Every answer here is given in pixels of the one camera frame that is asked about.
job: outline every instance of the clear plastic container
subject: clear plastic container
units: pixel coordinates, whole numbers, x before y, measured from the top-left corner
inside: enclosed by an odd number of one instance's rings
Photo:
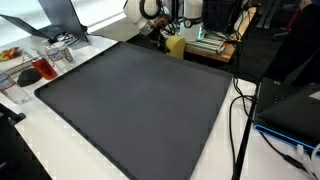
[[[23,104],[30,99],[28,93],[7,74],[0,74],[0,92],[16,104]]]
[[[59,71],[65,73],[72,69],[71,64],[63,56],[63,54],[58,48],[52,47],[48,40],[43,41],[42,44],[44,52],[46,53],[48,58],[53,62],[54,66],[56,66],[57,69],[59,69]]]

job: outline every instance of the electronic device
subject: electronic device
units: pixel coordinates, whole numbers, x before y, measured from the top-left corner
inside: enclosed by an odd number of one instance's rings
[[[243,0],[204,0],[202,17],[207,30],[232,34]]]
[[[4,19],[6,19],[7,21],[11,22],[12,24],[18,26],[22,30],[26,31],[27,33],[32,34],[34,36],[39,36],[39,37],[49,39],[52,42],[58,42],[58,40],[56,38],[56,35],[57,35],[56,33],[63,31],[62,29],[60,29],[59,27],[54,26],[54,25],[49,25],[49,26],[46,26],[44,28],[37,30],[20,18],[13,17],[13,16],[7,16],[7,15],[3,15],[3,14],[0,14],[0,16],[3,17]]]
[[[312,153],[320,143],[320,85],[298,89],[264,79],[259,88],[254,129]]]
[[[85,32],[87,27],[81,25],[70,0],[38,0],[50,22],[71,33],[77,38],[89,42]]]

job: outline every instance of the monitor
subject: monitor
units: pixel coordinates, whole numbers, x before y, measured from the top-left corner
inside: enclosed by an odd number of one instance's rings
[[[38,0],[50,22],[71,33],[77,38],[89,42],[77,13],[70,0]]]

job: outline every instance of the white table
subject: white table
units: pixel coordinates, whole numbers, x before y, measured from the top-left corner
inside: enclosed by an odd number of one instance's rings
[[[41,40],[42,38],[30,37],[23,39],[23,43],[39,47],[38,43]],[[88,60],[116,43],[101,37],[91,37],[91,42],[91,45],[71,52],[76,64]],[[41,79],[25,87],[32,99],[23,105],[15,105],[3,95],[0,95],[0,101],[17,113],[26,114],[27,118],[15,127],[48,174],[56,180],[127,179],[76,130],[34,96],[33,91],[47,82]],[[221,180],[232,177],[228,110],[231,101],[238,94],[232,85],[230,87],[191,179]],[[254,84],[242,80],[239,81],[239,87],[248,95],[252,95],[256,88]],[[247,120],[241,101],[234,104],[232,117],[235,149],[238,152]]]

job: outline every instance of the table leg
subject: table leg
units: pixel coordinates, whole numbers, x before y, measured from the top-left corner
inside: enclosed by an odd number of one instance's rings
[[[257,28],[262,28],[263,23],[264,23],[264,21],[266,20],[267,15],[268,15],[268,13],[269,13],[269,11],[270,11],[272,2],[273,2],[272,0],[268,0],[267,5],[266,5],[266,8],[264,9],[263,14],[262,14],[262,17],[260,18],[260,21],[259,21],[259,23],[258,23],[258,25],[257,25]]]
[[[273,16],[276,14],[277,9],[278,9],[278,7],[280,5],[280,2],[281,2],[281,0],[276,0],[275,4],[273,5],[271,13],[269,14],[269,16],[268,16],[268,18],[266,20],[266,23],[264,24],[264,28],[265,29],[269,29],[270,28],[271,20],[272,20]]]

